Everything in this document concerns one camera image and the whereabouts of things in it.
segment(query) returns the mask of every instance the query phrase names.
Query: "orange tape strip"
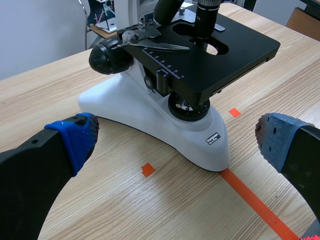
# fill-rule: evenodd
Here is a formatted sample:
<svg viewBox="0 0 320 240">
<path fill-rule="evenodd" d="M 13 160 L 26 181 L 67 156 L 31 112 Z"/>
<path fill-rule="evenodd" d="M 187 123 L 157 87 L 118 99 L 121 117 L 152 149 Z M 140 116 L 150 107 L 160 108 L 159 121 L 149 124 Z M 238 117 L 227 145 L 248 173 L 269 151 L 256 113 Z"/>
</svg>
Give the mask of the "orange tape strip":
<svg viewBox="0 0 320 240">
<path fill-rule="evenodd" d="M 146 165 L 142 166 L 142 174 L 147 178 L 151 174 L 153 174 L 156 170 L 153 166 L 151 166 L 150 163 L 147 163 Z"/>
<path fill-rule="evenodd" d="M 229 168 L 220 172 L 221 177 L 246 201 L 247 204 L 272 228 L 283 240 L 300 238 L 284 224 Z"/>
<path fill-rule="evenodd" d="M 232 108 L 229 113 L 234 116 L 235 118 L 236 117 L 239 117 L 241 115 L 241 112 L 239 112 L 236 108 Z"/>
</svg>

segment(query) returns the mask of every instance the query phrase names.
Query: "white wall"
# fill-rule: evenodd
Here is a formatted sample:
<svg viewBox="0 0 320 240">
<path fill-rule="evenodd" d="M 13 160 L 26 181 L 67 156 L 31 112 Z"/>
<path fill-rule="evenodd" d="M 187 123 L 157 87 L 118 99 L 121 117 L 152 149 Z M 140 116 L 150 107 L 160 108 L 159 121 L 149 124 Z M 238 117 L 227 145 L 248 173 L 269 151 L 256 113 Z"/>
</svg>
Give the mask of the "white wall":
<svg viewBox="0 0 320 240">
<path fill-rule="evenodd" d="M 85 50 L 78 0 L 1 0 L 0 23 L 0 80 Z"/>
<path fill-rule="evenodd" d="M 285 26 L 297 7 L 305 9 L 306 4 L 300 0 L 257 0 L 253 12 Z"/>
</svg>

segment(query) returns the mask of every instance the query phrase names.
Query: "focus knob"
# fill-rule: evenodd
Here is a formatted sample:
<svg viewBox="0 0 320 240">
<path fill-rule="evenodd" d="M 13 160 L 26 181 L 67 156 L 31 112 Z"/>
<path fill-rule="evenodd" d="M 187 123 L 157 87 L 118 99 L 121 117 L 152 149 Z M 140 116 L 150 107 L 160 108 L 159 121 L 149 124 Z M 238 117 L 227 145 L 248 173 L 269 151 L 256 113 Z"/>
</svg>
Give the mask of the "focus knob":
<svg viewBox="0 0 320 240">
<path fill-rule="evenodd" d="M 122 47 L 118 47 L 117 36 L 109 37 L 96 45 L 90 54 L 90 67 L 101 74 L 118 74 L 129 69 L 133 57 Z"/>
</svg>

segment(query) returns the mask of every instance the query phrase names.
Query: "wooden table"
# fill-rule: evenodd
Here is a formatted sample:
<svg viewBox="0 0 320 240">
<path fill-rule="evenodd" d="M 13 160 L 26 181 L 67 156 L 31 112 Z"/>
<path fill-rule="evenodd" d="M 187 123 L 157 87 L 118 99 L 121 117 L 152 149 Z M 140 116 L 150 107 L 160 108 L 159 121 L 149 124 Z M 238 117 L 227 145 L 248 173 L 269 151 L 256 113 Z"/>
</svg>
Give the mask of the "wooden table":
<svg viewBox="0 0 320 240">
<path fill-rule="evenodd" d="M 220 13 L 281 42 L 273 60 L 210 100 L 226 123 L 230 170 L 301 236 L 315 216 L 260 155 L 254 129 L 270 112 L 320 127 L 320 43 L 233 4 L 223 4 Z M 78 95 L 111 77 L 90 69 L 89 54 L 0 81 L 0 151 L 81 111 Z M 232 108 L 242 114 L 234 118 L 228 113 Z M 218 173 L 195 166 L 138 130 L 99 121 L 92 157 L 56 199 L 39 239 L 279 239 Z M 141 173 L 146 163 L 155 168 L 147 178 Z"/>
</svg>

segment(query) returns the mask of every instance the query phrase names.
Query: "microscope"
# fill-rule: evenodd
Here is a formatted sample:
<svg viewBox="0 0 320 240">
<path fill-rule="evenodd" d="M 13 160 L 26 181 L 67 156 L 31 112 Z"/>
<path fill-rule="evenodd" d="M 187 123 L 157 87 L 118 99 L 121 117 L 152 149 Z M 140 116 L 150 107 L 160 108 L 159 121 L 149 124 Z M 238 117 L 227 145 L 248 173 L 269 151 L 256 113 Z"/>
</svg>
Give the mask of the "microscope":
<svg viewBox="0 0 320 240">
<path fill-rule="evenodd" d="M 115 1 L 117 36 L 96 45 L 89 64 L 117 75 L 83 92 L 78 103 L 220 172 L 230 163 L 228 134 L 210 97 L 275 57 L 280 43 L 218 14 L 222 0 L 198 0 L 196 13 L 183 2 Z"/>
</svg>

